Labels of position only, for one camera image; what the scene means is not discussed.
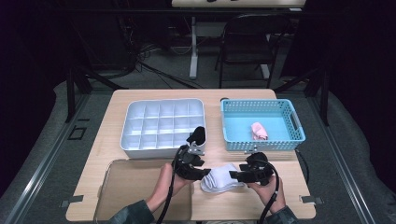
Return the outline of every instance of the organizer compartment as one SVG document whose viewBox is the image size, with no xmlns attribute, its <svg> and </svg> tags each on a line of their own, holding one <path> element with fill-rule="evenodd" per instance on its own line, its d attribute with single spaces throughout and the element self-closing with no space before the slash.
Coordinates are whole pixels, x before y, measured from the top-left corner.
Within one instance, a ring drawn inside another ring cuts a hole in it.
<svg viewBox="0 0 396 224">
<path fill-rule="evenodd" d="M 305 140 L 303 127 L 289 100 L 222 100 L 221 118 L 229 151 L 293 150 Z M 265 128 L 268 140 L 253 140 L 254 122 Z"/>
<path fill-rule="evenodd" d="M 132 102 L 120 146 L 133 159 L 173 158 L 199 126 L 205 127 L 204 104 L 199 99 Z"/>
</svg>

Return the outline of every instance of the blue plastic basket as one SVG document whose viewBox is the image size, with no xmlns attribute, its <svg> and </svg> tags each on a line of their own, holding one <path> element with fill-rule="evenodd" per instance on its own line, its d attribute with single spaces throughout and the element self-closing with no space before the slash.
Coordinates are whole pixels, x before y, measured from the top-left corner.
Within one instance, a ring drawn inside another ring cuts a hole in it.
<svg viewBox="0 0 396 224">
<path fill-rule="evenodd" d="M 229 151 L 293 150 L 305 140 L 303 127 L 289 100 L 222 100 L 221 118 Z M 265 128 L 268 140 L 253 140 L 254 122 Z"/>
</svg>

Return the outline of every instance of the black chair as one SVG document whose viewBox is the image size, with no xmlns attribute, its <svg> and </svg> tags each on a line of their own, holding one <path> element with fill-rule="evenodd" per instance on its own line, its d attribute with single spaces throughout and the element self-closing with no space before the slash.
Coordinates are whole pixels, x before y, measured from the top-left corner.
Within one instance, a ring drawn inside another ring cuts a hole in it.
<svg viewBox="0 0 396 224">
<path fill-rule="evenodd" d="M 289 30 L 290 20 L 277 14 L 244 14 L 227 22 L 221 36 L 219 56 L 215 70 L 219 70 L 219 88 L 223 81 L 223 64 L 260 64 L 271 65 L 267 80 L 270 87 L 278 42 Z"/>
</svg>

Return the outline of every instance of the table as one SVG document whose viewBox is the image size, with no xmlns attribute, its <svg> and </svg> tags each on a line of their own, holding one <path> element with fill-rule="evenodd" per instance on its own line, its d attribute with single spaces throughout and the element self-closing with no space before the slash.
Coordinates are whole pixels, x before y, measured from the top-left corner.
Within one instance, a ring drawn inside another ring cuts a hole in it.
<svg viewBox="0 0 396 224">
<path fill-rule="evenodd" d="M 230 99 L 276 98 L 272 90 L 115 91 L 74 193 L 75 196 L 83 195 L 83 201 L 70 203 L 66 218 L 70 221 L 92 221 L 98 203 L 98 190 L 104 181 L 107 166 L 114 160 L 128 158 L 120 148 L 120 136 L 126 109 L 133 101 L 199 98 L 205 107 L 207 133 L 205 155 L 202 157 L 205 164 L 202 168 L 214 168 L 229 162 L 238 167 L 240 163 L 244 163 L 247 155 L 242 152 L 231 153 L 225 149 L 220 114 L 220 99 L 224 97 Z M 316 214 L 315 207 L 300 201 L 300 196 L 308 196 L 310 193 L 304 182 L 303 172 L 295 152 L 265 152 L 265 154 L 284 181 L 288 206 L 297 218 L 313 218 Z M 202 191 L 200 181 L 196 181 L 192 187 L 191 220 L 257 220 L 262 212 L 263 204 L 252 189 L 241 188 L 237 191 L 214 195 Z"/>
<path fill-rule="evenodd" d="M 172 7 L 276 7 L 276 8 L 300 8 L 305 4 L 305 0 L 217 0 L 215 2 L 207 2 L 206 0 L 173 0 Z M 196 43 L 197 23 L 195 17 L 191 18 L 191 67 L 190 79 L 197 78 L 198 51 Z M 263 76 L 269 77 L 268 67 L 264 64 L 261 66 Z"/>
</svg>

